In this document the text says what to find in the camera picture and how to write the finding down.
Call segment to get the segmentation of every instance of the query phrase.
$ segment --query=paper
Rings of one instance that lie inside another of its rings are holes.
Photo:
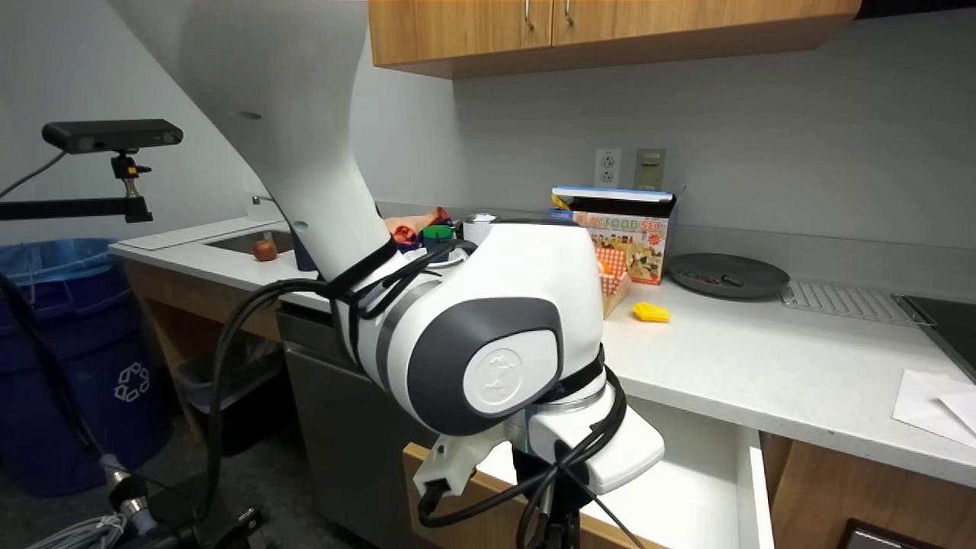
[[[968,421],[976,425],[976,419],[971,414],[974,409],[968,412],[968,406],[976,409],[974,384],[905,368],[893,403],[893,419],[976,448],[976,432],[968,427]]]

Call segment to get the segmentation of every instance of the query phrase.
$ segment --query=sink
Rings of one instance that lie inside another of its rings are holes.
[[[290,233],[246,233],[246,234],[236,234],[236,238],[223,238],[223,241],[210,241],[208,249],[220,249],[220,251],[236,251],[236,255],[252,255],[257,241],[269,238],[276,241],[279,255],[293,251],[293,234]]]

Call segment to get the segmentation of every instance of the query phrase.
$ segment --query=drawer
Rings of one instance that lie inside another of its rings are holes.
[[[703,414],[635,403],[664,437],[664,460],[601,500],[644,540],[675,549],[771,549],[760,433]],[[515,481],[510,448],[482,472]],[[615,526],[594,503],[586,517]]]

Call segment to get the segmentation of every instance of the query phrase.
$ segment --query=cabinet handle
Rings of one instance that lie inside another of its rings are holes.
[[[521,5],[521,19],[526,19],[527,35],[534,35],[538,25],[532,22],[532,0]]]
[[[567,19],[572,28],[577,28],[574,0],[566,0],[566,5],[562,5],[562,16]]]

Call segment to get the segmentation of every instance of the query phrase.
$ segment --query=black plate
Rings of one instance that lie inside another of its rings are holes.
[[[791,275],[749,256],[678,255],[667,256],[667,279],[692,293],[721,300],[781,300]]]

